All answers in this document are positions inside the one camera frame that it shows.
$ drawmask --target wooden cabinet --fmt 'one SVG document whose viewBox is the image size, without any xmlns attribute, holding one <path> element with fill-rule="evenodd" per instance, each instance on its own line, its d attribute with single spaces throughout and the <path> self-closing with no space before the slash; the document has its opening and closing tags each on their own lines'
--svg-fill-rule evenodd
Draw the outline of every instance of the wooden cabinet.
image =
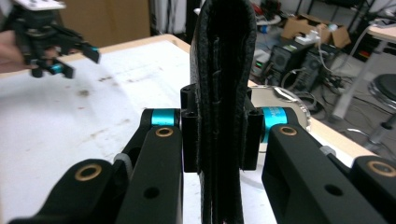
<svg viewBox="0 0 396 224">
<path fill-rule="evenodd" d="M 66 28 L 81 33 L 96 47 L 149 36 L 149 1 L 64 0 L 60 10 Z"/>
</svg>

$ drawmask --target black stool seat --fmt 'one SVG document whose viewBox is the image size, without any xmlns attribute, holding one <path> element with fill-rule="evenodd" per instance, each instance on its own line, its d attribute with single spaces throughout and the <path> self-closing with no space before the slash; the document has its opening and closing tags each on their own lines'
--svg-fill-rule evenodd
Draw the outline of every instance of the black stool seat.
<svg viewBox="0 0 396 224">
<path fill-rule="evenodd" d="M 396 101 L 396 75 L 379 75 L 373 80 L 379 91 L 392 101 Z"/>
</svg>

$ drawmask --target metal table leg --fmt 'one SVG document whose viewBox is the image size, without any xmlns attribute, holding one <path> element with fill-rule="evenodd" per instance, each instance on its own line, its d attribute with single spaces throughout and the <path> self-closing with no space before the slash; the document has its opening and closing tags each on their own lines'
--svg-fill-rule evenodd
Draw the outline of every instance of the metal table leg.
<svg viewBox="0 0 396 224">
<path fill-rule="evenodd" d="M 361 81 L 364 79 L 368 70 L 376 62 L 376 59 L 382 53 L 384 47 L 387 44 L 388 44 L 388 42 L 385 40 L 382 40 L 379 43 L 378 47 L 376 47 L 376 49 L 373 51 L 372 55 L 370 56 L 369 60 L 366 62 L 366 65 L 363 66 L 363 68 L 359 72 L 358 76 L 353 80 L 352 85 L 338 99 L 338 102 L 335 105 L 334 110 L 332 112 L 333 119 L 338 119 L 338 120 L 344 119 L 344 116 L 346 115 L 347 109 L 350 105 L 350 101 L 352 100 L 353 93 L 358 88 L 358 86 L 361 84 Z"/>
</svg>

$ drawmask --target desk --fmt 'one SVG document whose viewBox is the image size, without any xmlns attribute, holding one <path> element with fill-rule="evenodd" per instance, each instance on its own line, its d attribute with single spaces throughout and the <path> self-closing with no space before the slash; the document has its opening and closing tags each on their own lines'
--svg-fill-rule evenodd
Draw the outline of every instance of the desk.
<svg viewBox="0 0 396 224">
<path fill-rule="evenodd" d="M 150 55 L 153 49 L 158 52 Z M 74 79 L 35 79 L 27 71 L 1 75 L 0 223 L 36 213 L 73 164 L 112 161 L 137 129 L 144 107 L 179 107 L 179 89 L 190 83 L 189 49 L 162 35 L 100 49 L 99 64 L 79 54 L 63 57 L 76 68 Z M 132 66 L 147 57 L 150 62 L 141 62 L 146 67 Z M 332 142 L 347 165 L 371 154 L 314 119 L 312 134 L 325 145 Z M 246 223 L 276 223 L 261 183 L 263 156 L 257 171 L 241 172 Z M 183 213 L 185 223 L 200 223 L 196 174 L 184 175 Z"/>
<path fill-rule="evenodd" d="M 347 89 L 347 91 L 345 91 L 338 99 L 337 104 L 332 111 L 332 117 L 334 119 L 344 119 L 353 94 L 363 81 L 369 69 L 376 62 L 379 55 L 384 51 L 388 42 L 396 42 L 396 27 L 378 28 L 372 26 L 369 28 L 368 34 L 372 35 L 374 38 L 380 39 L 381 42 L 379 42 L 379 45 L 375 48 L 369 60 L 367 60 L 361 71 L 358 73 L 358 76 L 353 80 L 349 89 Z"/>
</svg>

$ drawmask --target table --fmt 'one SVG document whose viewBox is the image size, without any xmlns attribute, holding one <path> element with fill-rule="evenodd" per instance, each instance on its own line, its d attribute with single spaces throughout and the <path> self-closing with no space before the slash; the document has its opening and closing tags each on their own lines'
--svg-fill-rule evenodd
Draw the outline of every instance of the table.
<svg viewBox="0 0 396 224">
<path fill-rule="evenodd" d="M 178 107 L 179 89 L 190 84 L 189 50 L 161 35 L 102 48 L 99 64 L 79 54 L 62 57 L 76 68 L 74 79 L 0 75 L 0 223 L 36 213 L 73 164 L 112 161 L 145 107 Z M 315 119 L 311 130 L 322 144 L 332 142 L 346 165 L 371 154 Z M 263 159 L 261 153 L 256 171 L 241 172 L 246 223 L 276 223 L 261 183 Z M 196 174 L 184 175 L 183 214 L 185 223 L 200 223 Z"/>
<path fill-rule="evenodd" d="M 379 28 L 372 26 L 369 28 L 368 34 L 381 41 L 370 55 L 369 60 L 367 60 L 363 68 L 358 73 L 358 76 L 354 78 L 352 85 L 338 99 L 337 104 L 332 111 L 332 117 L 334 119 L 344 119 L 350 102 L 353 98 L 353 94 L 363 81 L 369 69 L 376 62 L 379 55 L 381 55 L 381 53 L 384 51 L 384 48 L 387 46 L 388 42 L 396 42 L 396 27 Z"/>
</svg>

